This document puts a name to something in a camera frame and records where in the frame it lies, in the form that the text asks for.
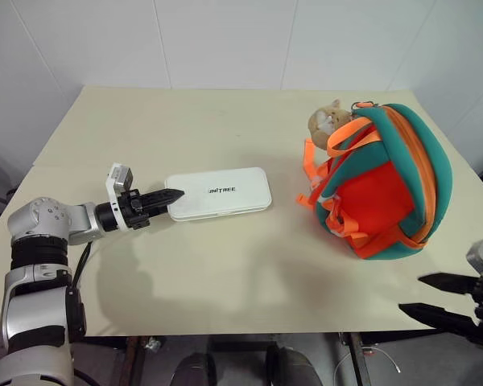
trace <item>backpack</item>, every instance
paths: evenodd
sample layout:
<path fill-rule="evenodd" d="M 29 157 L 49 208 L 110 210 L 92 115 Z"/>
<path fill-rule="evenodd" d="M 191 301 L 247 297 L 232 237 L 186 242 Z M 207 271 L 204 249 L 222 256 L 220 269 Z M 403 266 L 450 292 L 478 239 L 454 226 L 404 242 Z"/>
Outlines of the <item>backpack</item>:
<path fill-rule="evenodd" d="M 405 105 L 358 102 L 354 119 L 328 139 L 331 157 L 315 167 L 304 144 L 312 182 L 310 208 L 320 224 L 345 238 L 362 259 L 391 260 L 422 250 L 448 208 L 452 171 L 442 146 Z"/>

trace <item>white wire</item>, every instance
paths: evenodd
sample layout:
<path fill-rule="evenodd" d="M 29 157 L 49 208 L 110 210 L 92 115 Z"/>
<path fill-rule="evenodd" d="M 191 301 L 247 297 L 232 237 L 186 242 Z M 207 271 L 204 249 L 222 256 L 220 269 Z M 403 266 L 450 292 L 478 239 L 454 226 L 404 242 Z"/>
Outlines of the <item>white wire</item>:
<path fill-rule="evenodd" d="M 362 347 L 363 349 L 366 349 L 366 350 L 372 350 L 372 351 L 379 351 L 381 352 L 382 354 L 386 355 L 386 358 L 388 358 L 390 360 L 391 363 L 394 364 L 395 366 L 395 370 L 397 370 L 397 372 L 400 374 L 401 373 L 401 369 L 399 368 L 399 366 L 397 365 L 397 363 L 395 363 L 394 359 L 388 355 L 388 353 L 384 350 L 382 350 L 381 348 L 379 347 L 371 347 L 371 346 L 364 346 Z"/>
<path fill-rule="evenodd" d="M 362 347 L 361 349 L 365 349 L 365 350 L 372 350 L 372 351 L 379 351 L 381 352 L 382 354 L 384 354 L 386 356 L 386 358 L 388 358 L 390 360 L 391 363 L 394 364 L 394 367 L 395 367 L 395 370 L 400 374 L 401 373 L 401 369 L 399 368 L 399 366 L 397 365 L 397 363 L 394 361 L 394 359 L 388 355 L 388 353 L 384 350 L 382 350 L 381 348 L 379 347 L 371 347 L 371 346 L 364 346 Z M 332 373 L 332 386 L 336 386 L 336 372 L 338 371 L 338 368 L 340 367 L 340 365 L 345 362 L 345 360 L 347 358 L 350 357 L 350 353 L 348 354 L 345 354 L 344 357 L 340 360 L 340 362 L 338 362 L 338 364 L 335 366 L 335 371 Z"/>
<path fill-rule="evenodd" d="M 338 362 L 338 364 L 335 367 L 335 371 L 332 374 L 332 386 L 336 386 L 336 372 L 338 371 L 339 366 L 347 359 L 350 357 L 350 353 L 345 354 L 344 357 Z"/>

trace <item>black machine part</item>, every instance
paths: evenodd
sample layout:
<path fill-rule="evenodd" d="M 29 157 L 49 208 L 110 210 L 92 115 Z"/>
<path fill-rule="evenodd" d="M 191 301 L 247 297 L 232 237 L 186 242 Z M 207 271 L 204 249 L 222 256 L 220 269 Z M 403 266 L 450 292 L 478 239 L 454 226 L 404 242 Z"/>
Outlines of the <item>black machine part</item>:
<path fill-rule="evenodd" d="M 11 247 L 11 269 L 33 264 L 68 265 L 68 242 L 60 237 L 24 237 Z"/>
<path fill-rule="evenodd" d="M 479 277 L 433 273 L 419 280 L 445 292 L 470 294 L 477 303 L 475 314 L 480 319 L 479 324 L 476 325 L 469 316 L 447 312 L 443 308 L 424 303 L 400 304 L 399 308 L 421 323 L 483 345 L 483 271 Z"/>
<path fill-rule="evenodd" d="M 140 229 L 150 224 L 149 218 L 166 213 L 167 206 L 183 195 L 184 192 L 177 189 L 162 189 L 145 195 L 140 195 L 138 189 L 133 189 L 120 194 L 118 206 L 127 226 Z M 95 214 L 106 232 L 118 228 L 110 203 L 97 205 Z"/>

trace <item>table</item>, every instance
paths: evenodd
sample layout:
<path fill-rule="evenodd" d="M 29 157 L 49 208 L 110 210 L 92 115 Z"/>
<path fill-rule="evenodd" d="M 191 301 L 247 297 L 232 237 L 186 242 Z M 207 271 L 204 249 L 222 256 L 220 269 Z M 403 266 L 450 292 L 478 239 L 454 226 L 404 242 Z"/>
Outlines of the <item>table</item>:
<path fill-rule="evenodd" d="M 448 212 L 428 246 L 398 261 L 361 261 L 295 203 L 310 114 L 341 98 L 409 105 L 432 128 L 454 172 Z M 107 200 L 112 162 L 132 168 L 133 187 L 168 175 L 260 166 L 267 211 L 176 223 L 156 217 L 137 232 L 93 244 L 81 279 L 89 335 L 184 335 L 423 329 L 397 307 L 426 302 L 473 314 L 473 302 L 416 280 L 474 272 L 465 260 L 483 237 L 483 184 L 409 91 L 174 91 L 86 87 L 0 219 L 0 304 L 10 264 L 6 219 L 31 199 Z M 75 268 L 83 245 L 70 247 Z"/>

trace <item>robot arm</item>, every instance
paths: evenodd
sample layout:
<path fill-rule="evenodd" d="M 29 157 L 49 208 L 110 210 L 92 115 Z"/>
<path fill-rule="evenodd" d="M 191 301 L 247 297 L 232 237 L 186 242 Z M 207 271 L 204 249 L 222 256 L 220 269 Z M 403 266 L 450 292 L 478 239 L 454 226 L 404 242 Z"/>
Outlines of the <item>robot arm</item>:
<path fill-rule="evenodd" d="M 163 189 L 140 195 L 130 189 L 132 179 L 128 167 L 113 164 L 108 203 L 71 206 L 42 197 L 10 216 L 12 262 L 0 317 L 7 355 L 0 360 L 0 385 L 73 385 L 70 344 L 84 337 L 86 327 L 68 244 L 85 244 L 117 228 L 146 227 L 184 194 Z"/>
<path fill-rule="evenodd" d="M 471 247 L 467 253 L 467 261 L 479 273 L 479 277 L 432 273 L 419 277 L 419 280 L 445 292 L 470 294 L 477 304 L 474 310 L 479 319 L 477 325 L 469 316 L 447 312 L 443 308 L 424 303 L 400 304 L 399 308 L 419 322 L 464 336 L 469 341 L 483 346 L 483 240 Z"/>

